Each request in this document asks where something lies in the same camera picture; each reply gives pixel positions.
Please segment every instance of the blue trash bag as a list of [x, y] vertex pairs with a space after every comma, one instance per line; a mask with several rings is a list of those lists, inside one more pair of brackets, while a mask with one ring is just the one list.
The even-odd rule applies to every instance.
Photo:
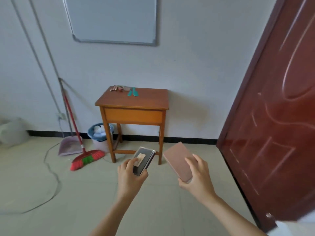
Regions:
[[[105, 135], [105, 136], [100, 136], [100, 137], [95, 137], [95, 136], [93, 136], [93, 135], [94, 135], [94, 127], [96, 127], [96, 126], [101, 126], [101, 125], [103, 125], [102, 122], [101, 122], [101, 123], [98, 123], [98, 124], [94, 124], [94, 125], [91, 126], [91, 127], [89, 128], [89, 130], [88, 130], [88, 136], [89, 136], [91, 139], [96, 140], [96, 141], [98, 141], [98, 142], [103, 142], [103, 141], [107, 140], [106, 135]], [[113, 133], [114, 133], [114, 125], [112, 125], [112, 124], [110, 123], [110, 124], [109, 124], [109, 129], [110, 129], [110, 131], [111, 131], [111, 134], [113, 134]]]

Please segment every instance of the person's right arm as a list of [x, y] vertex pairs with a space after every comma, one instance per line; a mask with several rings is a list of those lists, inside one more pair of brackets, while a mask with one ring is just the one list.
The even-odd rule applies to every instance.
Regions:
[[178, 179], [179, 186], [188, 190], [199, 202], [206, 206], [231, 236], [265, 236], [264, 232], [217, 196], [210, 179], [207, 162], [197, 155], [194, 155], [194, 157], [197, 160], [196, 164], [185, 158], [192, 172], [191, 182], [185, 183]]

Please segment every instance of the whiteboard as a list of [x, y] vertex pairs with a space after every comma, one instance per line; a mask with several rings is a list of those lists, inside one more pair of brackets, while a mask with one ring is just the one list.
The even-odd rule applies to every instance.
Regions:
[[157, 0], [63, 0], [78, 42], [156, 45]]

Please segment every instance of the power outlet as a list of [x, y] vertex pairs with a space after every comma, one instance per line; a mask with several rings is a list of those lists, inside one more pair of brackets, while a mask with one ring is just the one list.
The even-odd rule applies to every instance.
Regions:
[[66, 120], [65, 114], [64, 113], [56, 113], [57, 119], [61, 120]]

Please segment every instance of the red door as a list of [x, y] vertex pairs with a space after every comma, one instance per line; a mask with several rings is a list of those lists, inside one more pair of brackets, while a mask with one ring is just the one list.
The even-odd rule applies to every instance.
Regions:
[[286, 0], [220, 150], [262, 224], [315, 209], [315, 0]]

